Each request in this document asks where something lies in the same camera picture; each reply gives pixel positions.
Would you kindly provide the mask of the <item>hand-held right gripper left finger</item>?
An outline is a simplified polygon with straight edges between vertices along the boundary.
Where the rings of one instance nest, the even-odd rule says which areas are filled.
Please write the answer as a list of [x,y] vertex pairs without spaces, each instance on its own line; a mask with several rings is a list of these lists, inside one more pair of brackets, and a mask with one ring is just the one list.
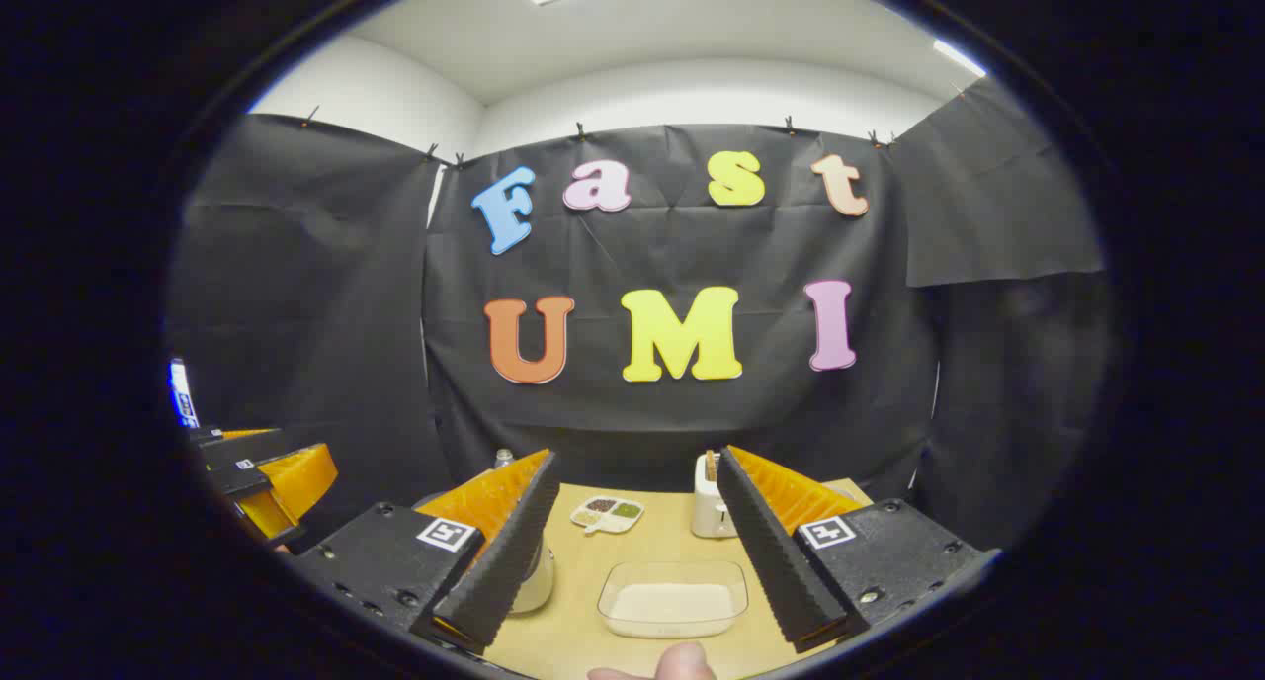
[[369,621],[483,652],[543,554],[560,482],[540,450],[428,501],[379,501],[295,557],[304,580]]

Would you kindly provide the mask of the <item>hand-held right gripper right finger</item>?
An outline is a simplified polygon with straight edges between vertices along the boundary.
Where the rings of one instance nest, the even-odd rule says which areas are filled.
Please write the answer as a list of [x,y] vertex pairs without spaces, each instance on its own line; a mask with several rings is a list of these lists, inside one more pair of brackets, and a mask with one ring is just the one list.
[[774,621],[799,652],[902,621],[975,585],[997,557],[907,501],[861,506],[735,446],[719,451],[716,482]]

